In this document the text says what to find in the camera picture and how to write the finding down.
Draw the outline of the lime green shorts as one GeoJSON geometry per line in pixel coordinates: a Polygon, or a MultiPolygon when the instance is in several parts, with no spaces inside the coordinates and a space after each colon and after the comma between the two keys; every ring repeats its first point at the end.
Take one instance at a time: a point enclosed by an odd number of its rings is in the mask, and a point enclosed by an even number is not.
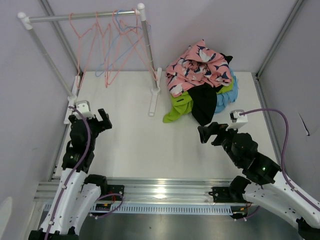
{"type": "Polygon", "coordinates": [[[205,126],[212,121],[215,115],[217,94],[228,92],[232,87],[233,78],[229,86],[212,88],[208,84],[203,84],[182,93],[178,97],[171,96],[171,110],[164,115],[162,121],[171,123],[177,121],[183,115],[191,114],[201,126],[205,126]]]}

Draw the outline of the pink patterned shorts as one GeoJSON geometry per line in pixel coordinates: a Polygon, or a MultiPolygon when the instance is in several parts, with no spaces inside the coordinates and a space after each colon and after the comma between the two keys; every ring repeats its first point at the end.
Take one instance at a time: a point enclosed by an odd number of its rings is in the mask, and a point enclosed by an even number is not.
{"type": "Polygon", "coordinates": [[[233,79],[225,56],[206,47],[203,39],[170,63],[165,76],[167,88],[174,98],[203,84],[213,88],[229,86],[233,79]]]}

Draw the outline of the light blue shorts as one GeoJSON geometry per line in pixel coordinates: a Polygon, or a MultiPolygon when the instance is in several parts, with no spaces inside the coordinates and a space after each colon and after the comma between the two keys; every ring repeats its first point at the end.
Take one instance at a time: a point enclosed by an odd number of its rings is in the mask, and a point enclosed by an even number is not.
{"type": "Polygon", "coordinates": [[[234,103],[238,98],[238,79],[235,73],[230,69],[233,78],[233,86],[230,91],[217,94],[217,104],[214,114],[221,113],[229,104],[234,103]]]}

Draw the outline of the blue wire hanger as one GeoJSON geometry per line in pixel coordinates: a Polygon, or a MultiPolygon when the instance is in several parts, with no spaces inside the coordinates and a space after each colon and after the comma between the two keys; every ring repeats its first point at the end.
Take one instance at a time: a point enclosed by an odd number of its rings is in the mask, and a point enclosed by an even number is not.
{"type": "Polygon", "coordinates": [[[96,77],[104,75],[105,84],[107,86],[111,85],[112,83],[112,81],[109,80],[109,72],[114,71],[117,61],[123,56],[126,56],[126,59],[117,70],[118,72],[120,72],[133,52],[136,52],[146,69],[151,73],[151,78],[155,81],[157,80],[155,67],[153,66],[153,57],[148,31],[149,25],[147,22],[145,10],[137,8],[133,10],[133,14],[136,17],[136,20],[140,21],[140,25],[127,25],[125,24],[125,22],[118,19],[119,15],[125,14],[126,12],[123,10],[115,10],[112,13],[112,21],[117,29],[118,35],[114,39],[109,39],[108,50],[106,50],[105,47],[103,48],[104,60],[100,65],[101,67],[103,67],[103,69],[98,68],[95,71],[96,77]],[[121,55],[118,55],[122,40],[124,38],[127,38],[127,40],[131,44],[131,47],[129,47],[121,55]]]}

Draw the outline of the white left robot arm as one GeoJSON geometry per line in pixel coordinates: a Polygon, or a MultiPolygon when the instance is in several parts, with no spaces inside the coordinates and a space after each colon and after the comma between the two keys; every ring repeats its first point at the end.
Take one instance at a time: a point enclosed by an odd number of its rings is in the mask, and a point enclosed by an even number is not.
{"type": "Polygon", "coordinates": [[[109,115],[98,110],[101,120],[89,110],[72,107],[70,140],[62,159],[62,172],[52,205],[38,230],[32,230],[30,240],[77,240],[81,227],[96,200],[108,196],[105,176],[89,174],[94,159],[96,139],[112,128],[109,115]]]}

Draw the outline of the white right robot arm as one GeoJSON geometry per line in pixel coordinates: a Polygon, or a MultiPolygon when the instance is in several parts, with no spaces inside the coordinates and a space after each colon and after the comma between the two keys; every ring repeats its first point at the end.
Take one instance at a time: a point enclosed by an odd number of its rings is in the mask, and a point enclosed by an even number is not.
{"type": "Polygon", "coordinates": [[[228,187],[234,202],[246,201],[277,215],[297,229],[304,240],[320,238],[320,202],[310,196],[272,159],[258,151],[249,133],[239,133],[227,124],[212,122],[197,128],[201,143],[221,146],[233,164],[242,170],[228,187]]]}

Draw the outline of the black shorts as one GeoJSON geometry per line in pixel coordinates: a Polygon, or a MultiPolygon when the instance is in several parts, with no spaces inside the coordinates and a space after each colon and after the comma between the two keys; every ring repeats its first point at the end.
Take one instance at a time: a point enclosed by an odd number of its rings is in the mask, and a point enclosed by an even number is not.
{"type": "Polygon", "coordinates": [[[184,87],[193,100],[191,113],[204,126],[212,120],[217,108],[217,93],[234,84],[230,70],[233,56],[199,50],[187,54],[183,63],[184,87]]]}

